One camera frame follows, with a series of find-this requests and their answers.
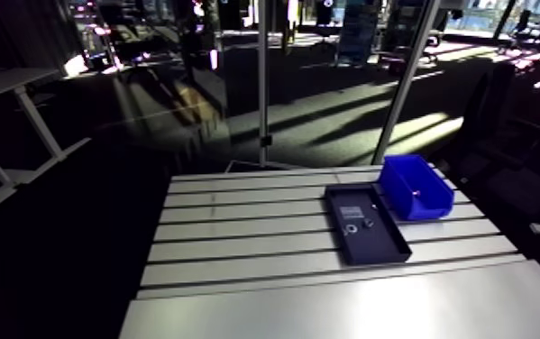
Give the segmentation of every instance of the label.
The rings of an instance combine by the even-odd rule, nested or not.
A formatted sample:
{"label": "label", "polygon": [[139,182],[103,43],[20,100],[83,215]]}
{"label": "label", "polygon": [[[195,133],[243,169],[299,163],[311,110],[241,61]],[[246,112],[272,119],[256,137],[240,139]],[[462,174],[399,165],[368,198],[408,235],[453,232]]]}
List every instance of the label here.
{"label": "label", "polygon": [[364,213],[362,212],[362,209],[358,206],[343,206],[339,207],[339,210],[341,211],[341,215],[345,220],[364,218]]}

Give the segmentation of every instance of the vertical metal rod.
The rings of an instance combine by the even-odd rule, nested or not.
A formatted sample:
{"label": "vertical metal rod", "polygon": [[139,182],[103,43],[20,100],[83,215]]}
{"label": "vertical metal rod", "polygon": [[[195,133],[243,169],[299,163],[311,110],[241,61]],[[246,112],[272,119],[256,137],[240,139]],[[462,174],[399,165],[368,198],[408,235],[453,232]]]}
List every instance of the vertical metal rod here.
{"label": "vertical metal rod", "polygon": [[259,163],[265,167],[268,160],[268,146],[266,138],[268,136],[268,83],[267,74],[267,52],[268,52],[268,6],[266,0],[259,0],[259,138],[260,154]]}
{"label": "vertical metal rod", "polygon": [[495,29],[495,33],[492,36],[492,39],[498,40],[499,36],[501,35],[501,31],[503,31],[503,27],[505,26],[505,23],[508,21],[509,15],[511,14],[511,10],[514,8],[514,4],[516,3],[516,0],[509,0],[508,6],[505,7],[505,11],[503,11],[503,15],[501,15],[501,20],[499,20],[499,24],[497,25],[497,29]]}
{"label": "vertical metal rod", "polygon": [[379,144],[377,145],[377,149],[372,156],[373,165],[380,165],[383,161],[383,156],[385,155],[385,151],[389,146],[389,138],[391,137],[391,133],[394,131],[394,126],[398,122],[404,101],[407,99],[408,90],[410,89],[410,84],[415,76],[419,58],[421,57],[423,49],[426,47],[427,34],[432,28],[435,15],[438,12],[439,7],[440,0],[427,0],[427,5],[423,12],[423,17],[421,18],[421,23],[419,24],[419,28],[416,30],[413,49],[410,53],[410,57],[408,58],[407,69],[404,71],[404,76],[400,80],[400,84],[396,90],[396,95],[394,96],[394,101],[389,109],[388,118],[386,123],[383,125],[383,130],[381,131]]}

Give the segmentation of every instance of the blue plastic bin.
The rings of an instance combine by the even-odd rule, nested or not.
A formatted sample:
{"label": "blue plastic bin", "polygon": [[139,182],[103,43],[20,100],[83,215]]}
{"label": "blue plastic bin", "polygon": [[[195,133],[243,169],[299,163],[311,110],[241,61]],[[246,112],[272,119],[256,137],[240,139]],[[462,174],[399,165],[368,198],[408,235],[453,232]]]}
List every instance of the blue plastic bin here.
{"label": "blue plastic bin", "polygon": [[385,157],[379,183],[401,219],[437,219],[453,209],[453,190],[418,155]]}

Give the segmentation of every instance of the desk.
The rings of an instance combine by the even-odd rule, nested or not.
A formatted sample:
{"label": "desk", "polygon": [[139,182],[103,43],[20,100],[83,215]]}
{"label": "desk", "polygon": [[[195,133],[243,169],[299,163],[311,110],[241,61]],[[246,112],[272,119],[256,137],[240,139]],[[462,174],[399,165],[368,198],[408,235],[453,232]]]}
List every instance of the desk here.
{"label": "desk", "polygon": [[88,142],[88,138],[77,142],[66,150],[62,150],[55,141],[47,124],[44,123],[36,106],[25,91],[25,85],[57,73],[55,69],[0,69],[0,94],[13,91],[22,110],[32,123],[34,130],[41,137],[42,142],[49,151],[51,158],[37,170],[3,169],[0,166],[0,203],[14,193],[14,185],[29,183],[51,168],[58,161],[64,160],[68,154]]}
{"label": "desk", "polygon": [[396,218],[408,262],[342,263],[325,186],[380,169],[173,178],[121,338],[540,337],[540,267],[448,179],[451,214]]}

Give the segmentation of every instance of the black tray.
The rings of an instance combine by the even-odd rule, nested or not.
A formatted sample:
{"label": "black tray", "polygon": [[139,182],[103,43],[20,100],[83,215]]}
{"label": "black tray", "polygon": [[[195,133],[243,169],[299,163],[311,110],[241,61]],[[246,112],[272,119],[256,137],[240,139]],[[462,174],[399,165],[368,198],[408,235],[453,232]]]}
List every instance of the black tray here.
{"label": "black tray", "polygon": [[404,262],[412,254],[372,184],[327,186],[325,203],[346,263]]}

